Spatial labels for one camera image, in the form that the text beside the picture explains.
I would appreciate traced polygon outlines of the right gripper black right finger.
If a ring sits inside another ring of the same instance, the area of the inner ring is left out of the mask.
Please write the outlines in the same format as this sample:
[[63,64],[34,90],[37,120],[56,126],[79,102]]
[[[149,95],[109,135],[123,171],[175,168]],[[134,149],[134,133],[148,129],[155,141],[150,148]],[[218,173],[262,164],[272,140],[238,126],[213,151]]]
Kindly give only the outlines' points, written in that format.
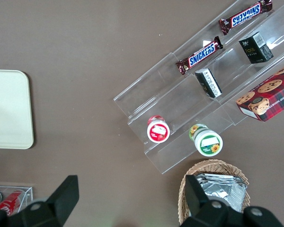
[[239,213],[218,200],[210,200],[194,175],[186,176],[185,196],[191,216],[182,227],[282,227],[270,211],[250,206]]

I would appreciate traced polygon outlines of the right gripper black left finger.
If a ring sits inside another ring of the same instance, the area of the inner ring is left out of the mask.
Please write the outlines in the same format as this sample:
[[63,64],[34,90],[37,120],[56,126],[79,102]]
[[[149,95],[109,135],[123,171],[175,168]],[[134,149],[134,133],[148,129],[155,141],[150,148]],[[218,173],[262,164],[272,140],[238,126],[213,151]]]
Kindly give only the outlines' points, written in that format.
[[62,227],[79,201],[77,175],[69,175],[46,201],[36,201],[7,216],[0,210],[0,227]]

